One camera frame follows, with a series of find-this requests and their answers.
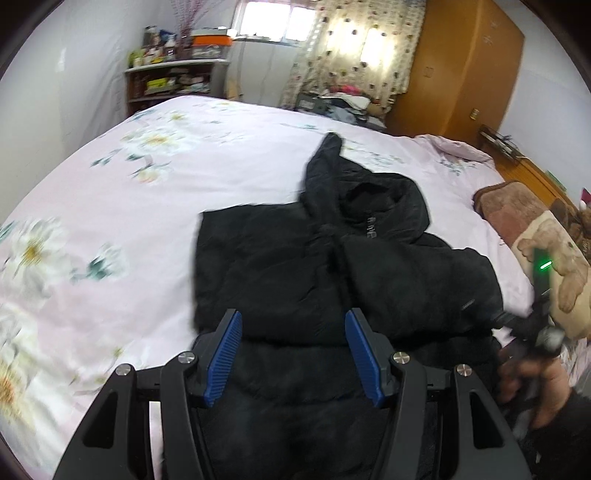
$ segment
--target wooden wardrobe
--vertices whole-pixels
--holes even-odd
[[[523,43],[523,33],[493,0],[427,0],[408,93],[388,114],[388,133],[475,145],[482,124],[498,130]]]

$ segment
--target bed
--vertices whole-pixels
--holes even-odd
[[[118,364],[162,365],[191,345],[200,212],[295,200],[329,131],[345,139],[350,160],[415,180],[428,231],[486,255],[505,307],[527,311],[527,277],[472,209],[475,191],[503,181],[489,157],[466,161],[428,136],[394,138],[303,113],[170,100],[74,153],[0,226],[0,432],[30,477],[52,477]],[[446,145],[459,156],[465,147]],[[151,417],[158,461],[156,405]]]

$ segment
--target jacket sleeve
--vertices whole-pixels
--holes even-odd
[[[532,436],[539,480],[591,478],[591,399],[573,392],[552,423]]]

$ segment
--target window frame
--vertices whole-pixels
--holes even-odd
[[[234,13],[234,19],[232,21],[232,28],[234,30],[236,30],[236,36],[237,37],[246,37],[248,38],[247,35],[242,35],[240,33],[240,29],[242,28],[242,21],[244,20],[244,13],[246,12],[246,6],[250,3],[250,2],[260,2],[260,3],[268,3],[268,4],[283,4],[283,5],[289,5],[290,6],[290,14],[287,17],[287,23],[285,24],[285,28],[283,29],[283,35],[281,36],[280,40],[265,40],[268,41],[270,43],[288,43],[288,44],[293,44],[293,45],[299,45],[301,43],[304,43],[306,40],[292,40],[290,38],[286,38],[285,35],[287,34],[287,29],[289,27],[289,23],[290,23],[290,19],[291,19],[291,14],[293,13],[294,8],[296,7],[300,7],[300,8],[307,8],[310,10],[316,10],[316,0],[239,0],[238,4],[236,6],[236,10]]]

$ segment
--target polka dot curtain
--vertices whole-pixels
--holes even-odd
[[[408,88],[423,27],[426,0],[319,0],[316,19],[300,47],[281,106],[299,92],[353,85],[388,110]]]

